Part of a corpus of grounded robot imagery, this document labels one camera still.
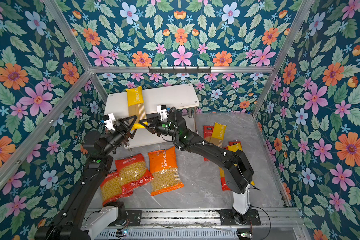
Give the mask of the yellow spaghetti pack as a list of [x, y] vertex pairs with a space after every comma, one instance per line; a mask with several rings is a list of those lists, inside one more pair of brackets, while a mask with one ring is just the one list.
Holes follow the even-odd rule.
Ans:
[[139, 123], [140, 120], [147, 118], [142, 87], [128, 89], [126, 92], [129, 116], [137, 116], [137, 120], [132, 127], [132, 131], [137, 129], [144, 129], [144, 126]]
[[248, 184], [254, 186], [255, 185], [253, 182], [254, 170], [249, 162], [248, 157], [244, 153], [242, 144], [228, 146], [228, 150], [234, 152], [236, 155], [240, 157], [240, 159], [238, 160], [239, 172], [242, 174], [244, 180]]
[[227, 126], [215, 123], [214, 129], [210, 138], [210, 143], [214, 144], [215, 146], [222, 147], [223, 140], [225, 137], [225, 131]]

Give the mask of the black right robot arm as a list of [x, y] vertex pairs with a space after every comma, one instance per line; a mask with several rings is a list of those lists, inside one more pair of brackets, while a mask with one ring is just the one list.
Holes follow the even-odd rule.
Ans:
[[157, 116], [139, 123], [154, 135], [172, 137], [172, 143], [179, 151], [200, 155], [220, 167], [225, 173], [227, 186], [233, 192], [233, 219], [239, 225], [247, 222], [254, 170], [242, 150], [233, 152], [208, 142], [189, 129], [185, 119], [177, 113], [171, 113], [166, 120]]

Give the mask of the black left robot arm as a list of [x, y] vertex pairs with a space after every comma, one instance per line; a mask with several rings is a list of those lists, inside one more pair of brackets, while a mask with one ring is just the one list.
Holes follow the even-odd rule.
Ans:
[[36, 240], [94, 240], [110, 223], [122, 214], [122, 204], [105, 207], [84, 220], [87, 209], [101, 183], [109, 174], [116, 149], [135, 135], [132, 131], [137, 116], [111, 120], [109, 134], [94, 130], [84, 137], [84, 149], [89, 152], [82, 175], [75, 184], [66, 204], [48, 226], [40, 227]]

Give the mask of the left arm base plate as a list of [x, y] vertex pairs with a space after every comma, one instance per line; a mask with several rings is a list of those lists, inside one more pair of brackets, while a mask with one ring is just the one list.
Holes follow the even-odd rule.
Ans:
[[142, 220], [141, 210], [126, 210], [115, 221], [110, 223], [109, 227], [137, 227], [140, 226]]

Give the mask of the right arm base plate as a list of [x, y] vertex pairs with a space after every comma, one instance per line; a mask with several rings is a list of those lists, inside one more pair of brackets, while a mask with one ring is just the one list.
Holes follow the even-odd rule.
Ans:
[[244, 215], [233, 209], [218, 210], [222, 226], [260, 226], [261, 220], [257, 210], [250, 209]]

